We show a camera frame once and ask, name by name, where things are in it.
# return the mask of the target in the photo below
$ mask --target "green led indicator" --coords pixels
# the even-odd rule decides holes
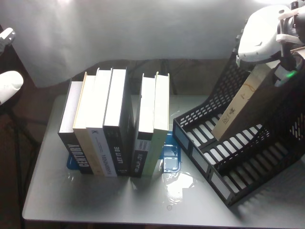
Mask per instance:
[[[293,70],[292,72],[288,73],[286,77],[287,77],[287,78],[291,78],[291,77],[293,77],[295,74],[297,74],[297,71],[296,71],[296,70]]]

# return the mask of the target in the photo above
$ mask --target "book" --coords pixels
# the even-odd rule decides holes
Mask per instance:
[[[130,174],[134,119],[127,71],[113,69],[103,129],[118,176]]]
[[[73,121],[77,110],[78,100],[81,95],[81,87],[82,82],[80,81],[70,82],[58,135],[69,154],[77,162],[77,167],[80,172],[82,174],[93,174],[90,164],[73,132]]]
[[[112,69],[97,70],[86,125],[86,129],[91,137],[92,144],[95,152],[98,155],[103,173],[106,177],[117,176],[103,130],[103,121],[105,117],[111,75]]]
[[[131,175],[141,177],[153,137],[156,78],[142,76],[141,94],[135,121]]]
[[[87,120],[89,117],[92,90],[95,81],[95,75],[87,75],[85,73],[84,81],[81,88],[81,95],[77,106],[77,111],[73,124],[73,131],[86,155],[94,175],[103,175],[103,170],[94,150],[91,138],[86,129]]]
[[[263,124],[289,93],[293,84],[275,87],[274,72],[279,61],[258,64],[224,111],[212,130],[214,137],[223,141],[257,124]]]
[[[151,176],[154,172],[169,128],[170,76],[156,74],[154,122],[151,146],[147,154],[142,174]]]

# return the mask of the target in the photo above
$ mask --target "dark floor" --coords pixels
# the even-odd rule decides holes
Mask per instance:
[[[141,86],[142,74],[155,74],[157,71],[166,71],[171,73],[173,84],[171,92],[173,94],[209,94],[215,84],[218,76],[224,67],[226,60],[153,60],[153,61],[108,61],[94,65],[87,69],[88,73],[95,73],[97,67],[110,68],[112,66],[119,68],[126,66],[134,71],[129,74],[131,90],[133,94],[138,94]],[[14,49],[8,48],[0,57],[0,73],[16,70],[24,78],[22,90],[13,96],[8,102],[0,107],[0,182],[2,188],[0,191],[0,228],[18,229],[19,206],[17,192],[16,160],[14,155],[15,136],[14,123],[5,114],[3,109],[12,108],[18,121],[24,126],[30,134],[38,141],[42,142],[49,115],[52,109],[54,99],[65,94],[69,82],[51,86],[48,88],[36,88],[31,78],[28,76],[22,63],[18,59]],[[29,161],[34,158],[32,144],[27,140],[23,133],[20,133],[21,148],[21,170],[23,181],[29,167]],[[141,225],[88,225],[88,224],[60,224],[55,222],[26,222],[27,229],[84,229],[84,228],[144,228]],[[155,226],[146,226],[145,228],[159,228]]]

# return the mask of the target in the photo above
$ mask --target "white table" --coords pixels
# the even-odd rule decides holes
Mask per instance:
[[[171,97],[171,123],[205,98]],[[184,152],[179,173],[156,173],[152,179],[104,178],[67,169],[68,152],[57,135],[64,100],[65,96],[60,96],[54,102],[23,209],[25,219],[305,228],[302,161],[231,208],[224,205]]]

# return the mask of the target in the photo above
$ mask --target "black plastic basket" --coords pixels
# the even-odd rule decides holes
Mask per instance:
[[[266,112],[264,123],[222,142],[214,138],[211,130],[249,75],[235,58],[232,53],[208,99],[173,121],[174,138],[227,206],[297,161],[305,145],[301,76],[281,105]]]

